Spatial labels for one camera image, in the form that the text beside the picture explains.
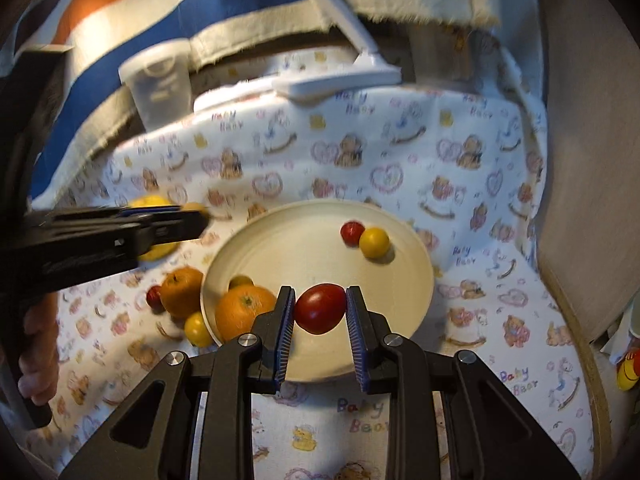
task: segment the triangular cutout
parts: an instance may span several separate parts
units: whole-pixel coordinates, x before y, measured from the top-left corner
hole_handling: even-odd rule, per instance
[[[530,431],[524,422],[493,386],[481,381],[478,383],[478,391],[486,418],[491,421],[486,429],[496,444],[513,444],[530,437]]]
[[[153,382],[113,427],[111,438],[116,442],[144,449],[149,443],[163,392],[164,383]]]

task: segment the tablecloth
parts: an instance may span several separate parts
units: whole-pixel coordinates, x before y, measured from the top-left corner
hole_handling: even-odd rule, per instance
[[[63,205],[123,205],[158,193],[205,204],[213,221],[160,262],[61,293],[54,420],[29,435],[29,449],[62,469],[165,353],[194,354],[166,313],[151,312],[149,286],[185,264],[206,270],[220,245],[266,210],[331,197],[382,207],[412,225],[436,274],[413,339],[446,354],[477,352],[590,475],[593,431],[580,361],[534,270],[546,114],[497,41],[476,39],[483,94],[399,86],[340,92],[312,105],[268,94],[136,137],[89,164]],[[384,476],[388,402],[363,396],[353,378],[285,383],[275,397],[254,396],[252,423],[257,479]],[[440,456],[446,478],[443,439]]]

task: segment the silver screw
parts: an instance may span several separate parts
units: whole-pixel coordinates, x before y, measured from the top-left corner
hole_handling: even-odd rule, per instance
[[[400,346],[402,344],[402,336],[398,334],[387,334],[382,340],[387,346]]]
[[[253,346],[258,342],[258,336],[254,334],[242,334],[238,338],[238,342],[242,346]]]
[[[169,352],[164,360],[171,366],[179,365],[184,361],[184,354],[182,352]]]
[[[458,352],[458,359],[464,364],[470,365],[475,363],[478,357],[471,350],[461,350]]]

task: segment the wooden edge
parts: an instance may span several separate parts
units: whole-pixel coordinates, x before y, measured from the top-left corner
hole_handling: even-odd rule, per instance
[[[592,478],[599,478],[604,468],[612,460],[611,423],[609,419],[609,404],[600,380],[600,373],[596,361],[591,353],[589,341],[582,332],[582,327],[567,299],[558,277],[554,274],[547,261],[538,255],[538,270],[540,278],[549,293],[554,297],[564,316],[564,320],[571,331],[574,346],[580,358],[580,365],[584,372],[584,384],[589,394],[589,407],[593,421],[593,474]]]

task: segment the plate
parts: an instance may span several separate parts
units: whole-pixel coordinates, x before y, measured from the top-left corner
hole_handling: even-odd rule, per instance
[[[342,241],[340,227],[357,220],[382,227],[394,256],[385,263],[367,260]],[[202,313],[220,344],[216,304],[229,280],[245,274],[276,296],[283,285],[296,297],[318,283],[357,285],[367,308],[379,312],[393,332],[411,337],[424,319],[433,294],[433,267],[414,230],[375,206],[344,200],[296,202],[264,213],[237,231],[220,248],[202,285]],[[294,326],[287,380],[316,382],[353,372],[347,323],[311,335]]]

